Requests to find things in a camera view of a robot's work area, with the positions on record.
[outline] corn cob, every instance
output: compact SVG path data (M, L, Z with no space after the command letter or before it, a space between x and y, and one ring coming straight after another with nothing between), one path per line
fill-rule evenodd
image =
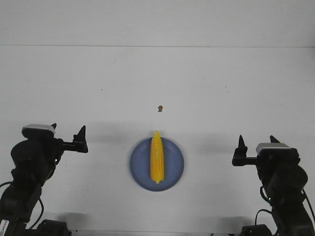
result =
M154 133L151 141L151 179L155 183L164 180L164 151L162 139L158 131Z

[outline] yellow corn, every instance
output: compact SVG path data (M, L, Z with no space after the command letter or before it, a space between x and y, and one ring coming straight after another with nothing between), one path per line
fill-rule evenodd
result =
M162 139L158 131L154 133L151 141L151 179L155 183L164 180L164 151Z

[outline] blue plate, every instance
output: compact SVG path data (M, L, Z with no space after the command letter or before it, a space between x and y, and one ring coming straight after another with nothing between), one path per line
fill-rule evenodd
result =
M184 158L181 150L169 139L162 138L164 149L164 180L155 183L150 177L151 140L145 139L133 150L130 158L130 170L134 180L150 191L163 191L172 187L181 178L184 170Z

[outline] white wall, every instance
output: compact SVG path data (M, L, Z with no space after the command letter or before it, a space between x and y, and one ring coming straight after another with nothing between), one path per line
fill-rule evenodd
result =
M268 208L255 168L231 165L239 134L249 155L271 134L297 148L315 202L314 2L194 2L0 3L0 179L11 180L22 126L56 122L65 141L87 126L89 153L65 153L43 188L44 218L84 230L239 232ZM185 157L180 181L160 193L128 170L156 129ZM269 216L260 222L275 229Z

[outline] label sticker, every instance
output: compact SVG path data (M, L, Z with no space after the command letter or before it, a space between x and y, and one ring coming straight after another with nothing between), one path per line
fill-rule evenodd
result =
M0 236L4 236L6 228L8 228L9 221L8 220L1 220L0 223Z

